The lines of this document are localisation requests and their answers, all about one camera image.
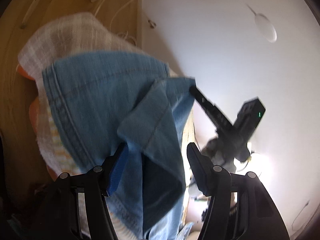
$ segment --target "black cable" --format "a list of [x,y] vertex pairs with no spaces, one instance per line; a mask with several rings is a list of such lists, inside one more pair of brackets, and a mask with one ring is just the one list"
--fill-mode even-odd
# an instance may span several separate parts
[[243,170],[248,166],[248,163],[249,163],[249,160],[247,160],[247,163],[246,163],[246,165],[244,166],[244,168],[241,169],[241,170],[239,170],[239,171],[243,171]]
[[[314,216],[315,216],[316,214],[318,214],[319,208],[320,208],[320,204],[318,205],[316,211],[313,213],[312,217],[309,219],[308,223],[305,225],[304,228],[306,228],[306,227],[308,226],[308,224],[310,223],[310,221],[314,218]],[[303,231],[301,231],[296,238],[298,238],[302,233],[303,233]]]
[[305,207],[309,205],[309,201],[310,201],[310,200],[307,201],[307,203],[304,205],[304,207],[300,210],[299,214],[298,214],[298,215],[296,216],[296,218],[293,220],[293,222],[292,222],[292,224],[291,224],[291,229],[292,229],[292,231],[297,232],[297,231],[300,229],[300,228],[299,228],[299,229],[297,229],[297,230],[294,230],[294,229],[293,229],[293,224],[294,224],[294,222],[296,221],[296,219],[298,218],[298,216],[301,214],[301,212],[305,209]]

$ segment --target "clothing pile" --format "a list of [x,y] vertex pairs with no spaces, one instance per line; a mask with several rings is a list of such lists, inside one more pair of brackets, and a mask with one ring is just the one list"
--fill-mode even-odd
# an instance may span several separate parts
[[186,188],[182,134],[195,80],[170,77],[167,64],[109,33],[90,13],[43,26],[18,60],[36,81],[35,130],[52,177],[85,173],[126,142],[120,183],[106,198],[118,238],[175,239]]

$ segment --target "blue denim cloth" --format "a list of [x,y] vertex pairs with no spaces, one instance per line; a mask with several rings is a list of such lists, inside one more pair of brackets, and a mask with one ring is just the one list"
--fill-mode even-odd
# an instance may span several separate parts
[[[181,196],[175,206],[149,230],[148,239],[175,240],[179,230],[182,210],[183,196]],[[146,233],[144,233],[143,239],[147,239]]]
[[138,239],[181,208],[180,146],[194,79],[169,78],[165,63],[120,51],[63,58],[42,75],[63,145],[82,172],[128,144],[119,186],[107,203]]

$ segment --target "white wall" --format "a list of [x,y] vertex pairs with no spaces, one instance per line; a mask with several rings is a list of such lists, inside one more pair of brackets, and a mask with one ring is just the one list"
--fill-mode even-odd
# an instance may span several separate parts
[[[263,183],[291,235],[320,201],[320,26],[303,0],[244,1],[272,21],[276,43],[238,0],[143,0],[142,48],[195,77],[231,121],[245,100],[260,97],[266,114],[252,146],[272,164]],[[197,105],[194,115],[204,145],[215,129]]]

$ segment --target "orange object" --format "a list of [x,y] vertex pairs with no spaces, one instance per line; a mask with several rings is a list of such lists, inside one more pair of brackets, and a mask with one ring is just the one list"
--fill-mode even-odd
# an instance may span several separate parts
[[38,126],[38,115],[39,115],[39,97],[31,103],[29,106],[29,119],[33,128],[33,131],[37,135]]
[[58,175],[48,165],[47,165],[47,171],[50,177],[53,179],[53,181],[56,181],[56,179],[58,178]]
[[25,77],[25,78],[27,78],[27,79],[35,80],[33,77],[30,77],[27,72],[24,71],[24,69],[20,66],[20,64],[18,64],[17,72],[18,72],[21,76],[23,76],[23,77]]

